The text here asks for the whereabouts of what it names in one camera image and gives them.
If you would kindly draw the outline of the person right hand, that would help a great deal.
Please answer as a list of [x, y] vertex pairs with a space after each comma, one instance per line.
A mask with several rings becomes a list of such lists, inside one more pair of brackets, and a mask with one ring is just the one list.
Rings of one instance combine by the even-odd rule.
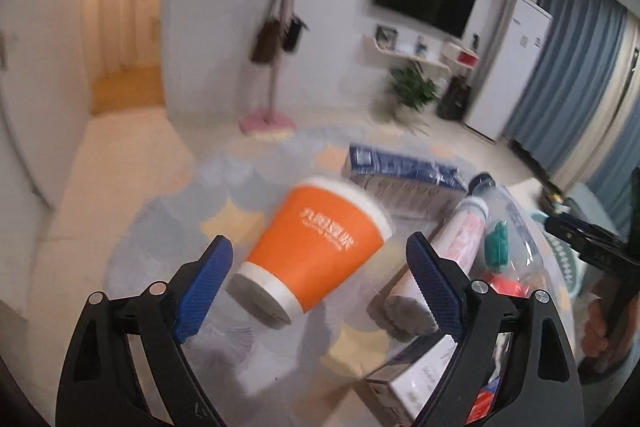
[[627, 325], [623, 336], [617, 343], [611, 343], [606, 337], [608, 326], [603, 318], [601, 299], [597, 298], [588, 307], [588, 319], [585, 335], [582, 338], [582, 352], [587, 358], [602, 358], [608, 366], [623, 361], [634, 343], [638, 322], [638, 298], [634, 297], [626, 311]]

